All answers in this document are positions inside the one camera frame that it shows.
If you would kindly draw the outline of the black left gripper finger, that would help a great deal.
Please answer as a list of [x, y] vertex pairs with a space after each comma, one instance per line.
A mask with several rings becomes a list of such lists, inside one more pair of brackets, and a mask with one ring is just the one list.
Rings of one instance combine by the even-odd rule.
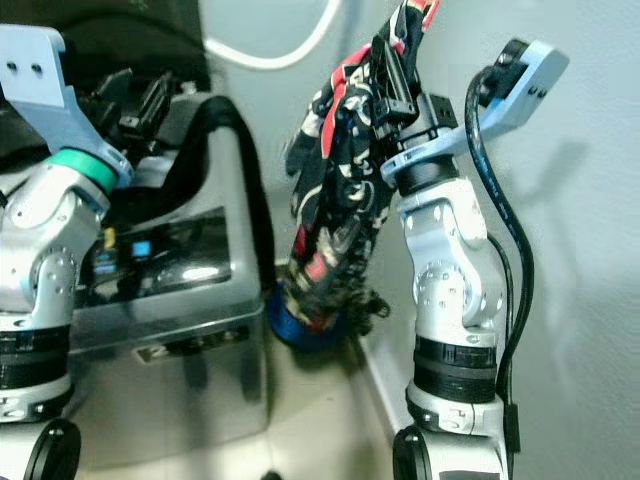
[[141, 97], [140, 106], [134, 113], [134, 129], [137, 133], [156, 133], [168, 115], [172, 97], [173, 73], [165, 70], [159, 77], [147, 84]]

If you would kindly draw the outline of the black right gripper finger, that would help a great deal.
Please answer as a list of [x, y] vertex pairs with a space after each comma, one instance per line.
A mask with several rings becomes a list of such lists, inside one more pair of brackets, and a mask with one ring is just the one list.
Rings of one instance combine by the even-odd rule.
[[419, 116], [419, 105], [393, 33], [388, 26], [387, 32], [372, 38], [372, 124], [410, 124]]

